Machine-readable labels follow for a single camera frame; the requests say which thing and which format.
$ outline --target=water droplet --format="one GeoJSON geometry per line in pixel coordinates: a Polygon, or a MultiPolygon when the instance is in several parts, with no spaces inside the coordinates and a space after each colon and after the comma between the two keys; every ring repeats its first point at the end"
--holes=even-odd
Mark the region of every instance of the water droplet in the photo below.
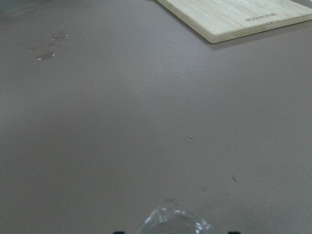
{"type": "Polygon", "coordinates": [[[31,47],[30,49],[29,49],[29,51],[34,51],[34,50],[36,50],[37,49],[37,47],[31,47]]]}
{"type": "Polygon", "coordinates": [[[62,31],[59,31],[52,35],[51,41],[62,41],[66,39],[68,39],[68,35],[62,31]]]}
{"type": "Polygon", "coordinates": [[[38,61],[44,61],[44,60],[48,60],[54,57],[54,52],[53,51],[46,51],[40,55],[37,55],[36,58],[38,61]]]}

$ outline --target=water spill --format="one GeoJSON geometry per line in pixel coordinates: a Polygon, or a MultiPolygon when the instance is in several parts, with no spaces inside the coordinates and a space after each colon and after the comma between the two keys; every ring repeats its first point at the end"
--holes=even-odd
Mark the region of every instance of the water spill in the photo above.
{"type": "Polygon", "coordinates": [[[54,57],[54,52],[53,51],[46,51],[40,55],[37,55],[36,58],[38,61],[44,61],[44,60],[48,60],[54,57]]]}
{"type": "Polygon", "coordinates": [[[37,47],[31,47],[30,49],[29,49],[29,51],[34,51],[34,50],[36,50],[37,49],[37,47]]]}
{"type": "Polygon", "coordinates": [[[62,41],[66,39],[68,39],[68,35],[62,31],[59,31],[52,35],[51,41],[62,41]]]}

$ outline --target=bamboo cutting board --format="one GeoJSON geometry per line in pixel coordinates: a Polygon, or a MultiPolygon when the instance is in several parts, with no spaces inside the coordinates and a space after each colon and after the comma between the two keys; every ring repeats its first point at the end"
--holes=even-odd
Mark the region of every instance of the bamboo cutting board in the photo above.
{"type": "Polygon", "coordinates": [[[290,0],[158,0],[211,43],[312,20],[290,0]]]}

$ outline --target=gray tabletop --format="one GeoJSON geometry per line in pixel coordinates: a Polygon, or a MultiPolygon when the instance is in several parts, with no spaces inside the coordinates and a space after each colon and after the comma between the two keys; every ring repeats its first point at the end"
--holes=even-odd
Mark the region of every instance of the gray tabletop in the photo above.
{"type": "Polygon", "coordinates": [[[158,206],[311,233],[311,21],[211,45],[153,0],[0,7],[0,233],[132,234],[158,206]]]}

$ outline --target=clear glass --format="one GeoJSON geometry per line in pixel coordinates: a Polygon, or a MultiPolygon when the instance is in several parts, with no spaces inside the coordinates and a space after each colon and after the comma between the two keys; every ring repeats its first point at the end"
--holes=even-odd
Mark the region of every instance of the clear glass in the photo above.
{"type": "Polygon", "coordinates": [[[188,211],[159,207],[145,220],[136,234],[213,234],[213,227],[188,211]]]}

